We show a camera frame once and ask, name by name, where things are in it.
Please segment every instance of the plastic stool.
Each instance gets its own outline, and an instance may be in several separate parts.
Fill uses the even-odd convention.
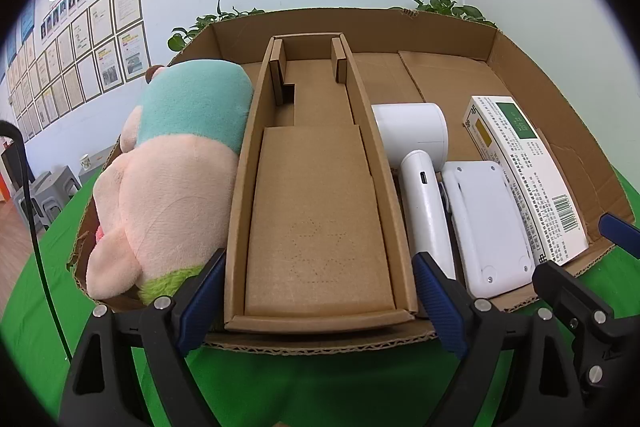
[[[43,223],[51,225],[79,189],[78,180],[69,167],[59,169],[47,177],[35,193],[35,200],[44,214]]]
[[[40,188],[40,186],[44,183],[44,181],[51,175],[50,171],[43,172],[40,176],[38,176],[33,183],[29,185],[30,194],[31,194],[31,208],[33,211],[33,221],[36,225],[36,230],[41,229],[43,226],[45,229],[49,228],[48,221],[44,220],[44,213],[42,208],[35,200],[34,195]],[[24,199],[24,188],[20,188],[12,198],[14,202],[15,208],[18,209],[18,213],[20,214],[20,218],[24,223],[27,229],[29,228],[29,219],[27,218],[27,204]]]

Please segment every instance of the stuffed animal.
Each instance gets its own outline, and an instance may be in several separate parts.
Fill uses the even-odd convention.
[[[147,80],[123,154],[94,186],[103,234],[86,271],[94,299],[134,285],[145,304],[172,295],[226,246],[251,82],[224,60],[154,66]]]

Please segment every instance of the white electronic device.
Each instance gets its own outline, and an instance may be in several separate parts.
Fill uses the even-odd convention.
[[[400,168],[404,157],[425,151],[439,172],[447,161],[447,122],[434,103],[380,103],[371,106],[392,169]]]
[[[456,278],[453,253],[431,157],[410,152],[400,163],[400,193],[411,256],[429,252],[449,279]]]
[[[442,181],[469,292],[488,299],[530,283],[533,256],[502,168],[446,162]]]

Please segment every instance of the metal screw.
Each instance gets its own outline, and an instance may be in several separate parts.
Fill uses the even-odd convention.
[[[538,317],[540,317],[544,321],[548,321],[553,317],[554,314],[551,312],[549,308],[540,308],[538,310]]]
[[[156,310],[164,310],[165,308],[168,308],[170,305],[171,305],[171,297],[167,297],[166,295],[163,295],[162,297],[158,297],[154,301],[154,308]]]
[[[487,312],[491,309],[491,302],[487,299],[478,299],[474,302],[474,306],[479,312]]]
[[[602,380],[602,368],[599,365],[592,365],[589,370],[589,381],[598,383],[600,380]]]
[[[94,314],[94,317],[102,317],[106,312],[107,306],[104,304],[98,304],[92,313]]]
[[[596,310],[596,311],[593,312],[593,319],[598,324],[604,324],[604,321],[607,320],[607,315],[605,315],[604,312],[601,311],[601,310]]]

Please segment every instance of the green tablecloth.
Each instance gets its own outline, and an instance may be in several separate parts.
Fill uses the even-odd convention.
[[[72,349],[94,307],[65,270],[93,182],[84,186],[40,241],[49,285]],[[634,208],[640,195],[621,178]],[[640,263],[616,248],[581,277],[615,309],[640,313]],[[531,313],[538,305],[524,312]],[[33,256],[7,304],[0,331],[22,374],[46,409],[57,416],[68,362],[49,315]],[[156,426],[168,425],[146,367],[135,349],[143,392]],[[504,354],[476,425],[490,425],[507,377]],[[446,389],[458,364],[438,341],[382,351],[283,357],[217,349],[192,352],[188,362],[220,423],[266,427],[421,426]]]

